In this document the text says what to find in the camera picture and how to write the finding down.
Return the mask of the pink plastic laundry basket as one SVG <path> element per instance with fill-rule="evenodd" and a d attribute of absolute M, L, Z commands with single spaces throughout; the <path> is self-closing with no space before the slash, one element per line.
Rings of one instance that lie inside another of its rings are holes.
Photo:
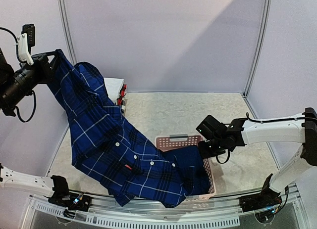
<path fill-rule="evenodd" d="M 155 138 L 155 146 L 161 151 L 170 151 L 170 150 L 174 150 L 174 149 L 178 149 L 182 147 L 198 145 L 198 143 L 203 140 L 204 138 L 199 134 L 157 136 Z M 213 172 L 211 170 L 211 166 L 208 159 L 204 159 L 204 169 L 208 175 L 208 179 L 210 182 L 209 192 L 207 194 L 188 196 L 185 202 L 187 201 L 204 202 L 204 201 L 208 201 L 211 197 L 215 196 L 216 187 L 214 183 L 214 176 L 213 176 Z"/>

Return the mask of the blue plaid flannel shirt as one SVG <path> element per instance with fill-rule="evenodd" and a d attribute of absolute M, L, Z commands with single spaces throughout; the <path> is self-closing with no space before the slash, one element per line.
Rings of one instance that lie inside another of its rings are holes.
<path fill-rule="evenodd" d="M 109 98 L 95 66 L 72 65 L 60 49 L 56 54 L 49 89 L 66 112 L 76 169 L 97 180 L 121 206 L 138 197 L 174 208 L 188 196 L 208 193 L 198 147 L 157 149 Z"/>

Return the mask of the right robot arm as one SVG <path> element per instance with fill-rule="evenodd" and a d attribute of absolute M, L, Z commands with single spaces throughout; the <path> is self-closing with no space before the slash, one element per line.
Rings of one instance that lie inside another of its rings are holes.
<path fill-rule="evenodd" d="M 303 113 L 273 119 L 236 118 L 229 125 L 208 115 L 196 128 L 204 137 L 198 143 L 203 158 L 231 153 L 236 147 L 260 142 L 297 142 L 300 147 L 276 173 L 270 174 L 258 194 L 240 197 L 240 205 L 251 209 L 280 204 L 286 187 L 317 165 L 317 113 L 308 107 Z"/>

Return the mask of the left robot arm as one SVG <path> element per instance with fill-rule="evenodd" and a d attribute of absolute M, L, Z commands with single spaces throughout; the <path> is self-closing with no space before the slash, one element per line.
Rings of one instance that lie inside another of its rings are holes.
<path fill-rule="evenodd" d="M 58 64 L 58 52 L 35 54 L 31 56 L 31 59 L 33 64 L 25 64 L 14 71 L 3 53 L 0 54 L 0 109 L 6 116 L 17 116 L 22 123 L 27 123 L 28 120 L 22 119 L 17 104 L 25 96 L 32 95 L 34 108 L 31 118 L 34 116 L 37 106 L 34 87 L 53 81 Z M 62 176 L 38 177 L 13 171 L 1 165 L 0 186 L 54 198 L 62 206 L 70 206 L 74 201 L 67 181 Z"/>

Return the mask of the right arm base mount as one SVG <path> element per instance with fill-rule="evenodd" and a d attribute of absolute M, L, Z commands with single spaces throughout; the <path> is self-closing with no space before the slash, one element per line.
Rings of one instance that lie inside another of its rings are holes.
<path fill-rule="evenodd" d="M 262 190 L 258 194 L 239 197 L 239 205 L 243 212 L 265 209 L 265 211 L 255 213 L 255 218 L 260 223 L 268 223 L 286 205 L 289 194 L 289 186 L 284 189 L 284 192 L 286 195 L 285 202 L 282 201 L 280 193 L 275 193 L 268 188 Z"/>

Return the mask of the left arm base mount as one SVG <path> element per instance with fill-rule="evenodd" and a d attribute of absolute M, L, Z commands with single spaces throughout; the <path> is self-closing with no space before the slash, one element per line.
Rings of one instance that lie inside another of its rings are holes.
<path fill-rule="evenodd" d="M 88 212 L 92 198 L 83 193 L 62 193 L 55 192 L 48 202 L 65 208 L 62 215 L 69 219 L 74 219 L 76 212 Z"/>

